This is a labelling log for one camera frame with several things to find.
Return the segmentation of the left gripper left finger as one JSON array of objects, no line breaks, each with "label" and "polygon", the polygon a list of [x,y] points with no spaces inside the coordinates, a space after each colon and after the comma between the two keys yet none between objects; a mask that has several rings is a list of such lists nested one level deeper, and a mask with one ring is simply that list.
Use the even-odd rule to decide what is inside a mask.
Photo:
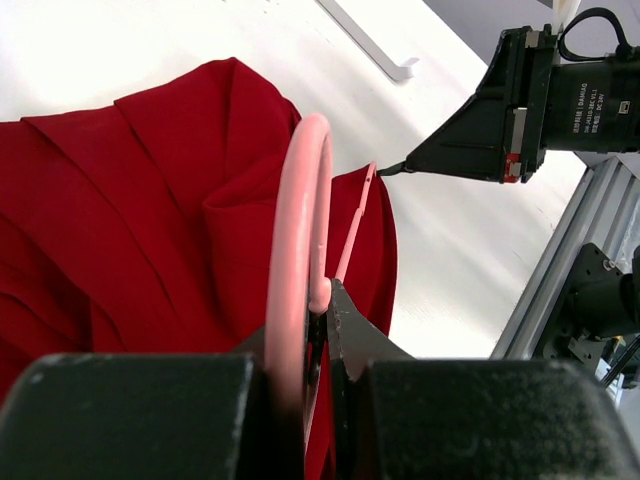
[{"label": "left gripper left finger", "polygon": [[52,354],[1,411],[5,479],[300,479],[304,443],[276,421],[264,334],[228,354]]}]

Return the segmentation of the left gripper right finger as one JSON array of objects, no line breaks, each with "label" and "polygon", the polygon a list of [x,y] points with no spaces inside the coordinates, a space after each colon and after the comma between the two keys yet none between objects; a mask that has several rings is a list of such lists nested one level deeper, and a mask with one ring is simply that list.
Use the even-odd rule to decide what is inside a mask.
[{"label": "left gripper right finger", "polygon": [[418,360],[333,280],[326,314],[340,479],[626,479],[604,389],[558,360]]}]

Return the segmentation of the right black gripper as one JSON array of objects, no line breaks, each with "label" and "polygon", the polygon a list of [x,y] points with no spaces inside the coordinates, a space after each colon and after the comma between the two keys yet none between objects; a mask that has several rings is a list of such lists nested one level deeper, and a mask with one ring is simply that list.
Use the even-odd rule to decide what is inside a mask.
[{"label": "right black gripper", "polygon": [[[591,18],[613,27],[614,52],[588,57],[567,47],[569,32]],[[526,53],[532,56],[527,104]],[[609,9],[585,10],[559,34],[503,31],[471,97],[403,161],[378,175],[433,173],[504,183],[514,172],[515,181],[526,182],[548,150],[639,151],[639,48]]]}]

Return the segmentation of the pink clothes hanger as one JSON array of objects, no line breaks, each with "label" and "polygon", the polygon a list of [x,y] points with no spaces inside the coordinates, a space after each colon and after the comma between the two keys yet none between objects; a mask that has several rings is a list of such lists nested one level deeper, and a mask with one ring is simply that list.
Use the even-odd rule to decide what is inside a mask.
[{"label": "pink clothes hanger", "polygon": [[319,390],[322,355],[357,381],[385,337],[360,313],[344,279],[366,210],[376,166],[367,167],[340,249],[336,274],[326,274],[333,149],[320,114],[296,127],[281,172],[273,225],[264,368],[280,448],[306,453]]}]

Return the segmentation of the red skirt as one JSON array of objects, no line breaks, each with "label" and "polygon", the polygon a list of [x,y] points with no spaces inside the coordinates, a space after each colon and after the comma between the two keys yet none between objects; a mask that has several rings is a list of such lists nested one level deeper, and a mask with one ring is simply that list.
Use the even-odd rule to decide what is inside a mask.
[{"label": "red skirt", "polygon": [[58,353],[226,353],[265,319],[300,114],[236,58],[1,126],[1,390]]}]

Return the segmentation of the white clothes rack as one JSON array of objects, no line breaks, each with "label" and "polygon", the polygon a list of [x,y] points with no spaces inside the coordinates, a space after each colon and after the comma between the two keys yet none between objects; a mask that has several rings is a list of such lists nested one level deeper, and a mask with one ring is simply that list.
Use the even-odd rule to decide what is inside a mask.
[{"label": "white clothes rack", "polygon": [[391,81],[404,83],[415,77],[418,58],[396,63],[339,1],[318,0],[317,4]]}]

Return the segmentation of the aluminium mounting rail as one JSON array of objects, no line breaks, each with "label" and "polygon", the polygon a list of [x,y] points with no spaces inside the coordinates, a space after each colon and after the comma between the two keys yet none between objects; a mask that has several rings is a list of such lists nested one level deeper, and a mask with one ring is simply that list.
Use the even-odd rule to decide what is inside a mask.
[{"label": "aluminium mounting rail", "polygon": [[490,357],[530,358],[581,247],[593,243],[617,259],[638,211],[637,167],[611,156],[587,168]]}]

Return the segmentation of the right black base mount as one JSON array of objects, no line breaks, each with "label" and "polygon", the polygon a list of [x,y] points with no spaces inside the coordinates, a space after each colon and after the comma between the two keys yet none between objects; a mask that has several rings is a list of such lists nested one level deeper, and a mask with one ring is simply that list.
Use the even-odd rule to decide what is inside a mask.
[{"label": "right black base mount", "polygon": [[534,356],[576,361],[594,373],[610,341],[638,332],[639,251],[624,273],[587,243],[561,287]]}]

